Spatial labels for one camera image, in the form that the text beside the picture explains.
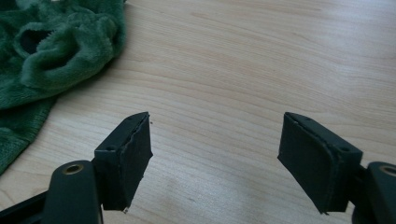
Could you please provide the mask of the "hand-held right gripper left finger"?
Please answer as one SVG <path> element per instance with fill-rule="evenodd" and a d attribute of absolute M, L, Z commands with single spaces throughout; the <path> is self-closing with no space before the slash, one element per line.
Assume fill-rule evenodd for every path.
<path fill-rule="evenodd" d="M 105 210 L 131 206 L 152 156 L 148 112 L 124 119 L 95 149 L 93 166 Z"/>

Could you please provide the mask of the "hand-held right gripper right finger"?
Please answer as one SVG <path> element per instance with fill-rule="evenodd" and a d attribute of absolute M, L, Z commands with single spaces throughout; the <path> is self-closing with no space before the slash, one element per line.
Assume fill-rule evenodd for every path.
<path fill-rule="evenodd" d="M 362 151 L 315 120 L 284 114 L 277 158 L 321 213 L 347 209 L 349 183 Z"/>

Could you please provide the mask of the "green plush cloth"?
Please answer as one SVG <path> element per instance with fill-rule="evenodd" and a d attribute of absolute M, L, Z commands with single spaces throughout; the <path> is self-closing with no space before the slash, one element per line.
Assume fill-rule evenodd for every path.
<path fill-rule="evenodd" d="M 123 48 L 126 0 L 0 0 L 0 175 L 35 141 L 59 94 Z"/>

